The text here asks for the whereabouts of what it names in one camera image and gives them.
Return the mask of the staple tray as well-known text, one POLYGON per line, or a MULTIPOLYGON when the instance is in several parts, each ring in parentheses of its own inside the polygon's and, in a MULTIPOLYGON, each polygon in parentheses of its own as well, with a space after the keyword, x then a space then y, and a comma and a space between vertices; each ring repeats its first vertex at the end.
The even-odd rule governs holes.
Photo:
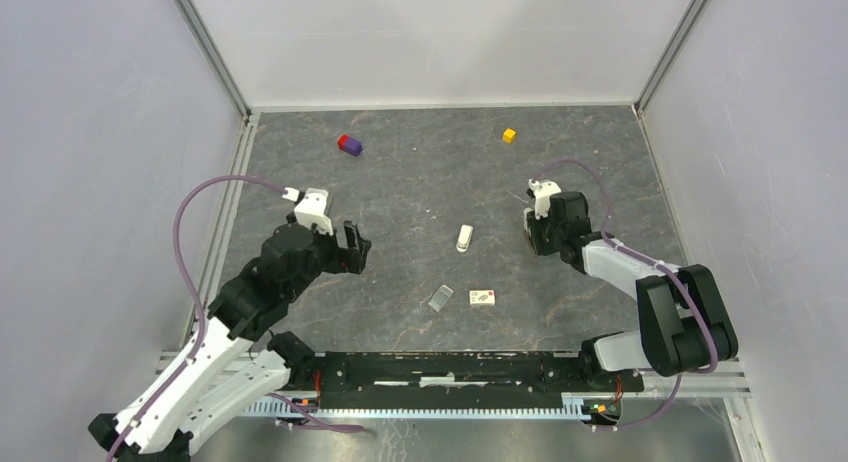
POLYGON ((450 300, 453 294, 454 291, 450 287, 446 285, 441 285, 430 297, 427 302, 427 305, 435 312, 440 312, 450 300))

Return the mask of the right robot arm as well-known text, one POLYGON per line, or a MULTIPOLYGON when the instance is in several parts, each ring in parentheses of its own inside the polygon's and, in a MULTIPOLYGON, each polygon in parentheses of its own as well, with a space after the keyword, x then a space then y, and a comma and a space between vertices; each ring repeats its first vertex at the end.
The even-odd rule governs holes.
POLYGON ((619 371, 651 368, 661 376, 705 371, 737 356, 739 342, 712 272, 679 267, 631 250, 592 228, 588 201, 550 181, 528 189, 524 230, 538 256, 558 255, 576 271, 600 279, 636 303, 635 331, 582 343, 580 382, 602 390, 619 371))

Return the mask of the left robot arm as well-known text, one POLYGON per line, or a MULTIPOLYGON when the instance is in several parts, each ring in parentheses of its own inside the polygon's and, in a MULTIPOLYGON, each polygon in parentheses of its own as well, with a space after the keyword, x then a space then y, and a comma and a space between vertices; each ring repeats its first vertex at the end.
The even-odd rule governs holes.
POLYGON ((217 377, 288 313, 321 274, 359 274, 371 241, 344 224, 346 246, 288 222, 266 239, 258 257, 226 282, 203 326, 156 381, 116 414, 100 414, 89 433, 110 461, 188 461, 249 405, 283 388, 302 389, 314 376, 314 354, 290 332, 236 374, 217 377))

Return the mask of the red and purple block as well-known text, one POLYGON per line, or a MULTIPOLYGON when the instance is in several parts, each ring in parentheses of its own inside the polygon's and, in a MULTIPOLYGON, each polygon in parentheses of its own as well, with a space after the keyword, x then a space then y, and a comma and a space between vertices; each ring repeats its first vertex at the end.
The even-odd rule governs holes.
POLYGON ((353 157, 358 157, 363 151, 362 143, 348 134, 340 136, 337 141, 337 145, 341 151, 353 157))

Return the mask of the yellow cube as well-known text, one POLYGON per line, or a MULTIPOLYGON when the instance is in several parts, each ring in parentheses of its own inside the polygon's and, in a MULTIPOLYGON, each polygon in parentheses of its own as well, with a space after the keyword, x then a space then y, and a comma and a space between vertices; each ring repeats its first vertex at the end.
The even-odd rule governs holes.
POLYGON ((502 140, 507 144, 511 144, 514 142, 516 135, 517 132, 515 130, 507 128, 502 134, 502 140))

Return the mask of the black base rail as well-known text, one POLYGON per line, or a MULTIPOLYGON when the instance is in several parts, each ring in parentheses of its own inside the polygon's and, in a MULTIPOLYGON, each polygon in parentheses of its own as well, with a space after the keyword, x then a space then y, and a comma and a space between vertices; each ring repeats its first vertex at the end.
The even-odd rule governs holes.
POLYGON ((570 352, 326 352, 287 388, 323 409, 553 409, 563 394, 639 393, 632 370, 603 372, 570 352))

